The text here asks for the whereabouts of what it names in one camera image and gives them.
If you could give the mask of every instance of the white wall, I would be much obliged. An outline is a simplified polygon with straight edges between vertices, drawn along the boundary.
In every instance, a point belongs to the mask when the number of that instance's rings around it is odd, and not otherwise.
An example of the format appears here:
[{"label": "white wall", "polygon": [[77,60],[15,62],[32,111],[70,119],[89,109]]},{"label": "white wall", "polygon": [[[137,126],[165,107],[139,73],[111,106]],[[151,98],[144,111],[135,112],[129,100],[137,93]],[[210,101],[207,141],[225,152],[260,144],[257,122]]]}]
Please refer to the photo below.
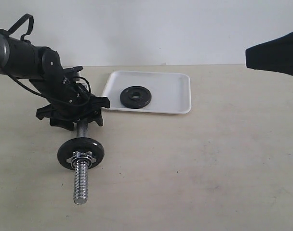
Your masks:
[{"label": "white wall", "polygon": [[25,13],[63,65],[242,64],[293,31],[293,0],[0,0],[0,28]]}]

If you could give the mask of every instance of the table surface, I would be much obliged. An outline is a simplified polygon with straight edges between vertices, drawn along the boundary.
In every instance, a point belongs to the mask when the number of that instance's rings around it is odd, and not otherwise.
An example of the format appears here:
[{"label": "table surface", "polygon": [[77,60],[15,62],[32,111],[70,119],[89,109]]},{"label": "table surface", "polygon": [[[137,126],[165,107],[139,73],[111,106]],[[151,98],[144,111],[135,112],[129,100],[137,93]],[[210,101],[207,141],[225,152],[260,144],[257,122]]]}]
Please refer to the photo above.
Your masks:
[{"label": "table surface", "polygon": [[293,77],[244,65],[86,67],[184,73],[186,115],[104,111],[89,200],[56,159],[76,133],[35,118],[45,99],[0,76],[0,231],[293,231]]}]

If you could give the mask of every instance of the black object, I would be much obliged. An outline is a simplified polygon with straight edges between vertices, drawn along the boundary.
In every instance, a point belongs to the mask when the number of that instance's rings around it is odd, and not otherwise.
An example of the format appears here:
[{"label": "black object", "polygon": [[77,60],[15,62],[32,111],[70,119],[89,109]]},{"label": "black object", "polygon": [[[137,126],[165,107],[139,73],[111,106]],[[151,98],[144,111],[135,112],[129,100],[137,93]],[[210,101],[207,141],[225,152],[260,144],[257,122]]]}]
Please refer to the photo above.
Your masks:
[{"label": "black object", "polygon": [[[27,32],[20,40],[10,37],[24,22],[29,20]],[[95,121],[103,126],[101,108],[110,107],[107,97],[91,93],[88,81],[79,77],[82,66],[63,69],[59,54],[49,47],[37,47],[25,40],[33,29],[34,19],[30,14],[21,17],[9,30],[0,29],[0,74],[8,75],[24,89],[44,97],[50,104],[36,111],[40,120],[50,119],[50,125],[72,131],[80,119]],[[79,79],[84,79],[87,90]],[[28,79],[39,91],[33,91],[19,79]]]},{"label": "black object", "polygon": [[96,162],[93,163],[88,169],[93,168],[102,162],[105,152],[103,146],[96,140],[86,137],[78,137],[73,138],[71,140],[66,141],[62,146],[59,148],[57,158],[59,163],[70,170],[74,170],[71,166],[71,163],[67,162],[67,159],[73,156],[74,152],[92,152],[93,157],[96,158]]},{"label": "black object", "polygon": [[141,86],[132,86],[122,91],[121,103],[127,108],[139,109],[147,106],[152,99],[151,92]]},{"label": "black object", "polygon": [[246,66],[293,76],[293,32],[246,50]]}]

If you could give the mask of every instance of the table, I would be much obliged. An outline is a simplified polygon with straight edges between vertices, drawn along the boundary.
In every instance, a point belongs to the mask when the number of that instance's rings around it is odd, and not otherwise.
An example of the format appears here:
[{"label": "table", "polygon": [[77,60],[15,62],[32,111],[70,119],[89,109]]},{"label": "table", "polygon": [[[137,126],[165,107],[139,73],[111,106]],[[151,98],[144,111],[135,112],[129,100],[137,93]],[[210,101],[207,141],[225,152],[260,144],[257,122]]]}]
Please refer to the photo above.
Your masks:
[{"label": "table", "polygon": [[45,99],[0,76],[0,231],[293,231],[293,77],[245,65],[85,67],[184,73],[186,115],[104,111],[89,200],[56,159],[76,133],[35,118]]}]

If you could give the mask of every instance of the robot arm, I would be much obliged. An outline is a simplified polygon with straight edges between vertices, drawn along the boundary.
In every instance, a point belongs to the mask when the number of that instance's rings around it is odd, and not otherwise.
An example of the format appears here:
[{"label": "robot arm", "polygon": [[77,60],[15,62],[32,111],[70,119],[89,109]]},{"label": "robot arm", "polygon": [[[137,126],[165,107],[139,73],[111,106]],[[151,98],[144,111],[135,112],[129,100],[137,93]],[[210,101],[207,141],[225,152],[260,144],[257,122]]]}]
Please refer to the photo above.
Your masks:
[{"label": "robot arm", "polygon": [[[27,20],[28,31],[20,40],[10,37]],[[79,79],[86,80],[79,76],[83,67],[64,69],[56,51],[25,40],[33,24],[33,17],[25,14],[8,31],[0,29],[0,74],[8,75],[26,90],[47,99],[50,104],[38,109],[36,117],[49,118],[51,126],[73,131],[74,123],[81,119],[102,126],[101,108],[109,107],[109,99],[94,96],[89,84],[87,90],[85,85],[78,83]],[[19,79],[28,79],[39,93],[24,86]]]}]

